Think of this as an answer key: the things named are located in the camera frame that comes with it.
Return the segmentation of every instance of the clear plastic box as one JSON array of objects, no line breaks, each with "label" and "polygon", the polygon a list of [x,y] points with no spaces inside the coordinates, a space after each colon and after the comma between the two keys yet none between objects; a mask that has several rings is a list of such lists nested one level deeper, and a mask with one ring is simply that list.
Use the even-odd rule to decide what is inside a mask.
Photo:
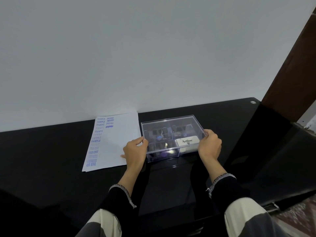
[{"label": "clear plastic box", "polygon": [[148,162],[178,157],[197,151],[205,134],[194,115],[142,122],[142,132],[148,140]]}]

